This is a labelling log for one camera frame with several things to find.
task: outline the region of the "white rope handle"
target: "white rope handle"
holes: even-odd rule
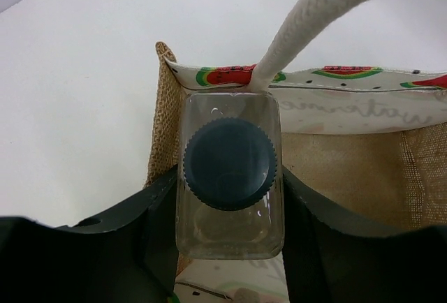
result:
[[[299,0],[253,70],[248,89],[266,90],[296,55],[331,22],[367,0]]]

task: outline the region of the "black plastic holder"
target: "black plastic holder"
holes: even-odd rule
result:
[[[290,302],[445,300],[447,226],[378,224],[283,169]],[[176,182],[173,167],[72,228],[0,218],[0,302],[166,302],[178,258]]]

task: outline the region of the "burlap bag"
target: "burlap bag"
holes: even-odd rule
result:
[[[313,37],[363,1],[299,0],[249,86],[266,88]],[[165,62],[175,61],[174,54],[164,43],[156,51],[160,73],[147,184],[177,163],[184,98]],[[289,170],[343,207],[407,230],[447,223],[447,124],[371,135],[283,133],[282,148]],[[177,272],[190,262],[180,256]]]
[[[160,59],[146,185],[177,164],[184,90]],[[316,191],[376,221],[407,230],[447,222],[447,124],[373,135],[283,133],[283,164]],[[180,256],[177,272],[191,260]]]

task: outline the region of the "white background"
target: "white background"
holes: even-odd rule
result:
[[[256,63],[297,0],[24,0],[0,14],[0,214],[75,224],[138,191],[164,40]],[[446,0],[373,0],[288,67],[447,68]]]

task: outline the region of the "burlap fabric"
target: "burlap fabric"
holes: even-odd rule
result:
[[[177,163],[184,92],[160,58],[147,183]],[[283,133],[283,164],[316,191],[376,221],[407,230],[447,223],[447,124],[375,135]],[[177,273],[191,260],[180,256]]]

